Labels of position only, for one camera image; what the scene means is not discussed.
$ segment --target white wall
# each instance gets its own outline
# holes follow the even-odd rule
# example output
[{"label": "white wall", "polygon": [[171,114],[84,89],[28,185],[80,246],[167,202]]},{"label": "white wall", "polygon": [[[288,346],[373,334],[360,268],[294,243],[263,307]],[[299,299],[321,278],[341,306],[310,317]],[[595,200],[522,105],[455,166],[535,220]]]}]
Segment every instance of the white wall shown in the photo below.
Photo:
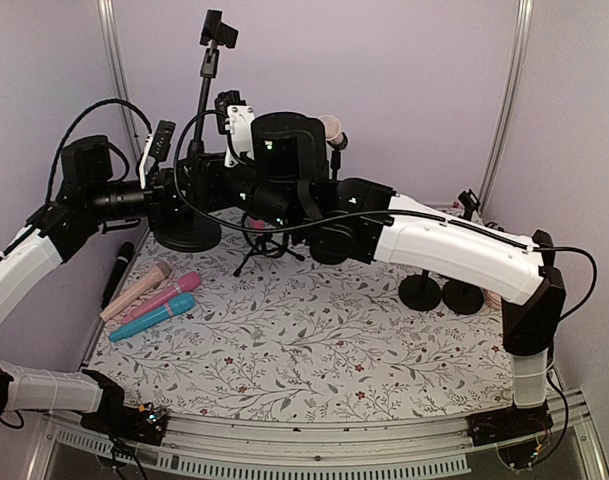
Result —
[{"label": "white wall", "polygon": [[[488,216],[592,252],[591,301],[559,328],[564,379],[586,396],[609,461],[609,1],[535,2],[524,75]],[[568,305],[590,268],[560,254]]]},{"label": "white wall", "polygon": [[[236,49],[220,55],[212,98],[234,88],[257,113],[336,114],[350,139],[343,177],[427,203],[479,190],[516,1],[115,2],[130,95],[152,118],[183,125],[195,114],[209,7],[240,31]],[[222,150],[214,132],[207,149]]]},{"label": "white wall", "polygon": [[[113,94],[98,19],[93,1],[0,0],[0,250],[43,202],[53,154],[70,122]],[[117,107],[104,108],[78,135],[106,133],[126,149]],[[0,329],[0,357],[77,369],[124,239],[91,239],[29,294]],[[26,431],[0,428],[0,480],[21,478],[35,419],[29,422]]]}]

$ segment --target floral pattern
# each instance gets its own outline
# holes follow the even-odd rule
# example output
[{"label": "floral pattern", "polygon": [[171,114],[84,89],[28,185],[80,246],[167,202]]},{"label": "floral pattern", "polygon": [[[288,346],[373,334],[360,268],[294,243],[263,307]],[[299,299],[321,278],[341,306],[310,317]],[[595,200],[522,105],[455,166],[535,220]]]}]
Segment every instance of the floral pattern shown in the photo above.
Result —
[{"label": "floral pattern", "polygon": [[197,307],[119,343],[108,341],[118,327],[108,322],[90,368],[122,385],[130,403],[235,419],[376,421],[510,404],[499,311],[415,312],[397,295],[415,269],[327,266],[295,250],[306,260],[254,257],[235,278],[248,251],[237,232],[224,230],[217,248],[199,254],[150,236],[125,288],[164,260],[174,268],[169,281],[200,274]]}]

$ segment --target black marker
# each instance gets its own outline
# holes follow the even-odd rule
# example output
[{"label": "black marker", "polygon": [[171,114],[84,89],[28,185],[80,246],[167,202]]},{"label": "black marker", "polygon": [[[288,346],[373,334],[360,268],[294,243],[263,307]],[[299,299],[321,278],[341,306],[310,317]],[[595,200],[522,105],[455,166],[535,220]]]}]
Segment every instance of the black marker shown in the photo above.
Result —
[{"label": "black marker", "polygon": [[124,242],[120,247],[120,251],[117,253],[117,259],[115,260],[115,266],[113,267],[111,276],[109,277],[104,293],[102,294],[102,308],[105,308],[111,302],[111,298],[113,298],[117,285],[120,283],[128,263],[133,258],[134,252],[135,245],[131,242]]}]

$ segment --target tripod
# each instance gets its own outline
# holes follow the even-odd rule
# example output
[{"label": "tripod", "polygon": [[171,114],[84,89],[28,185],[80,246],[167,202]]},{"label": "tripod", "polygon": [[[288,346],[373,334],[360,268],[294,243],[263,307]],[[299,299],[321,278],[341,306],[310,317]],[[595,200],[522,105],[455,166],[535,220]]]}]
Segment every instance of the tripod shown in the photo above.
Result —
[{"label": "tripod", "polygon": [[[247,218],[248,214],[245,213],[242,215],[242,225],[245,224]],[[253,240],[246,232],[242,232],[242,234],[244,235],[244,240],[246,240],[246,243],[250,245],[251,250],[244,256],[240,266],[237,267],[233,272],[234,277],[239,277],[242,273],[242,269],[248,263],[248,261],[252,257],[256,257],[258,255],[268,258],[281,258],[285,253],[288,253],[300,262],[305,260],[303,255],[300,255],[299,253],[288,248],[288,242],[290,239],[288,234],[283,235],[281,244],[273,240],[272,233],[261,233],[257,236],[257,238],[255,238],[255,240]]]}]

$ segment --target teal pen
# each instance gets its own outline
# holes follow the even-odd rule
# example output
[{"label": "teal pen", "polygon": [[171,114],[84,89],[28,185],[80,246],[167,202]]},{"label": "teal pen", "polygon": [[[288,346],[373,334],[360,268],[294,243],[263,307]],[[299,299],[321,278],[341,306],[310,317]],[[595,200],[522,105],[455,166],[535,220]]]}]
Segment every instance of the teal pen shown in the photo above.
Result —
[{"label": "teal pen", "polygon": [[167,318],[188,312],[194,306],[195,299],[193,298],[193,295],[190,293],[182,293],[177,297],[171,298],[167,303],[157,307],[155,310],[136,318],[126,325],[122,325],[120,328],[111,333],[108,339],[111,342],[119,342],[120,340],[124,340],[125,338],[129,338],[143,332],[147,328],[163,322]]}]

